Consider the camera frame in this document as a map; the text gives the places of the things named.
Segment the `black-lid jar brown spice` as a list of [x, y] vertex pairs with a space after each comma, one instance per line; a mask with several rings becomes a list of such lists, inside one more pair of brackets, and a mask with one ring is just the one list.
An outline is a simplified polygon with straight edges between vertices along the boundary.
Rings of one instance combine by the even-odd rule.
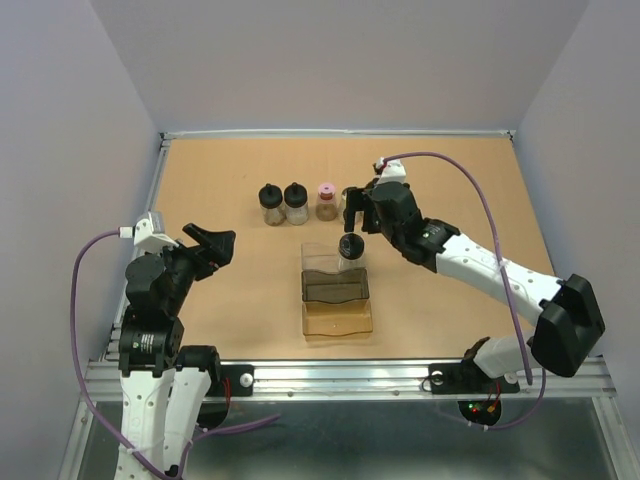
[[286, 220], [282, 190], [274, 184], [265, 184], [258, 192], [263, 220], [269, 226], [278, 226]]

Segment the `green-lid spice bottle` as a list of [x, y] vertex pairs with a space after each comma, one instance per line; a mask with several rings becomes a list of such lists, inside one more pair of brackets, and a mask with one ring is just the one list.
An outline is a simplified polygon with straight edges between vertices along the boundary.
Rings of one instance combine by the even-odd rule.
[[345, 211], [347, 207], [347, 198], [350, 187], [346, 187], [341, 191], [338, 204], [338, 219], [341, 223], [345, 222]]

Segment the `pink-lid spice bottle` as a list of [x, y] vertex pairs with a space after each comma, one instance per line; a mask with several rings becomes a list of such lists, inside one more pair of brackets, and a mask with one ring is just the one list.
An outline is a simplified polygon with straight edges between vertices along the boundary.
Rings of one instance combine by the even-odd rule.
[[331, 183], [322, 183], [318, 186], [315, 212], [320, 221], [333, 221], [336, 219], [338, 207], [335, 193], [335, 186]]

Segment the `glossy black-lid jar white powder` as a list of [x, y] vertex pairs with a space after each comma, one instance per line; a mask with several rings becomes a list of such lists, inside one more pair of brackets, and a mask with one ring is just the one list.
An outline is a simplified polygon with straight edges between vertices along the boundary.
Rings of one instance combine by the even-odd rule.
[[345, 233], [338, 243], [338, 271], [364, 268], [364, 239], [356, 233]]

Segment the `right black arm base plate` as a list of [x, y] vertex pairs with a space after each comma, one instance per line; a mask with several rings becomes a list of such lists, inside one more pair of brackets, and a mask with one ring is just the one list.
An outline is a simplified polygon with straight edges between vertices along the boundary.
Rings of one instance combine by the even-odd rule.
[[505, 377], [492, 379], [473, 362], [432, 363], [428, 380], [434, 395], [518, 393], [518, 382], [509, 383]]

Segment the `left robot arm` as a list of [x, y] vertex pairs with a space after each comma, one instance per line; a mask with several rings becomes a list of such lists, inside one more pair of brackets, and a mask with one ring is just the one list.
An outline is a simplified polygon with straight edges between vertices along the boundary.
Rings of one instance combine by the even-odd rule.
[[189, 223], [194, 245], [170, 238], [154, 215], [124, 228], [141, 256], [125, 270], [124, 312], [118, 343], [123, 392], [118, 479], [180, 478], [205, 394], [223, 371], [213, 346], [185, 346], [179, 312], [192, 285], [228, 265], [233, 231], [212, 232]]

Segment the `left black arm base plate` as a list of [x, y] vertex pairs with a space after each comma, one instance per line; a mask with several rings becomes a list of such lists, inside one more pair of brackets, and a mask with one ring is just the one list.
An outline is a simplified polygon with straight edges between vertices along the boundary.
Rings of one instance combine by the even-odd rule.
[[225, 387], [230, 387], [230, 395], [235, 397], [251, 397], [255, 380], [255, 368], [249, 363], [227, 364], [223, 363], [218, 371], [211, 373], [205, 371], [211, 377], [211, 385], [206, 393], [207, 397], [222, 398], [226, 395]]

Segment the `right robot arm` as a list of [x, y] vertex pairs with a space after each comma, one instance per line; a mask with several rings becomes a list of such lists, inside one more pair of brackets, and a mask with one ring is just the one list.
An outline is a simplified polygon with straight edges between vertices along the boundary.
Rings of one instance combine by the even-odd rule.
[[408, 262], [465, 283], [514, 311], [533, 328], [511, 337], [485, 337], [463, 357], [460, 378], [472, 390], [527, 368], [574, 376], [605, 332], [591, 283], [541, 274], [497, 255], [457, 227], [422, 215], [410, 188], [399, 182], [351, 188], [346, 194], [345, 230], [380, 233]]

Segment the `black-lid jar white beads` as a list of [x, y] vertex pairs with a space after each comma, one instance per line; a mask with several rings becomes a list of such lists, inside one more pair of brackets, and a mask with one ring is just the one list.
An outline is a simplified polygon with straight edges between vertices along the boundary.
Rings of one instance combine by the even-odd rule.
[[295, 226], [307, 222], [308, 193], [306, 188], [296, 182], [291, 183], [284, 190], [285, 214], [287, 221]]

